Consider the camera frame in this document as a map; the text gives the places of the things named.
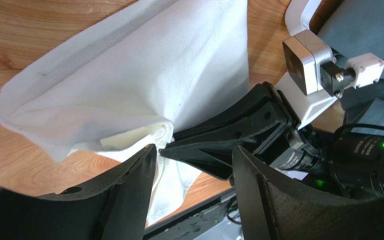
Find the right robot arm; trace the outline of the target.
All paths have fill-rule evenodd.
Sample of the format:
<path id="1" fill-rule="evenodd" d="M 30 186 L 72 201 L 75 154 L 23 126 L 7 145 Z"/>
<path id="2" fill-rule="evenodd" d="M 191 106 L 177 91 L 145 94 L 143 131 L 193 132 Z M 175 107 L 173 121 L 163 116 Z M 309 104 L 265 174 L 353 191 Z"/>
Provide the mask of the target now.
<path id="1" fill-rule="evenodd" d="M 268 82 L 254 86 L 217 116 L 174 134 L 160 155 L 220 180 L 233 178 L 232 152 L 241 146 L 260 162 L 313 177 L 319 190 L 361 200 L 384 195 L 384 136 L 300 127 L 284 94 Z"/>

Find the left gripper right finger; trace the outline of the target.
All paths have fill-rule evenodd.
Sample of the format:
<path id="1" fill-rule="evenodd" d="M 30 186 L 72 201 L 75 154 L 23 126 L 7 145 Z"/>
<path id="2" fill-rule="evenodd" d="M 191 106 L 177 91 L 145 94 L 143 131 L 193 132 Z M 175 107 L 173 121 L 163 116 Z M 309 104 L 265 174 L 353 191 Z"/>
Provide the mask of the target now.
<path id="1" fill-rule="evenodd" d="M 353 200 L 323 192 L 232 150 L 246 240 L 384 240 L 384 196 Z"/>

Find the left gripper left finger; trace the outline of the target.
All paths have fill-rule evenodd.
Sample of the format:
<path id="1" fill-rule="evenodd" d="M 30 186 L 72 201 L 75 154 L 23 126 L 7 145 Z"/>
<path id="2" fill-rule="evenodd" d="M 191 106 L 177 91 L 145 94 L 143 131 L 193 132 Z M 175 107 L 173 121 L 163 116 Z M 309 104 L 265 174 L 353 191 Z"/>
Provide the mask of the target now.
<path id="1" fill-rule="evenodd" d="M 0 240 L 141 240 L 156 157 L 149 144 L 59 194 L 33 197 L 0 187 Z"/>

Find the white cloth napkin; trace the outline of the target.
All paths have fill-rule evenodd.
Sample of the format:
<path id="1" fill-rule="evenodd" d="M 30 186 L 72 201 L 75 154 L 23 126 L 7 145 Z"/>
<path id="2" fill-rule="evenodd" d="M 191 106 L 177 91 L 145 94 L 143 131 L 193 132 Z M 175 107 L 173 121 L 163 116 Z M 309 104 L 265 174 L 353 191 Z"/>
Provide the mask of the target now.
<path id="1" fill-rule="evenodd" d="M 0 125 L 55 162 L 124 162 L 249 91 L 247 1 L 139 0 L 51 50 L 0 90 Z"/>

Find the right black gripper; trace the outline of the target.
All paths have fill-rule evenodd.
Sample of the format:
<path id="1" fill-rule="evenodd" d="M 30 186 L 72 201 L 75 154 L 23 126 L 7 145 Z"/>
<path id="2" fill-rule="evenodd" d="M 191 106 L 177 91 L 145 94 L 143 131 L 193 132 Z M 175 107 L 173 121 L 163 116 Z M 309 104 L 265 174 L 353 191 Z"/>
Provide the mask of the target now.
<path id="1" fill-rule="evenodd" d="M 275 95 L 282 104 L 271 102 Z M 282 91 L 263 82 L 220 114 L 175 133 L 160 155 L 223 181 L 233 175 L 235 146 L 274 169 L 327 174 L 332 133 L 300 123 Z"/>

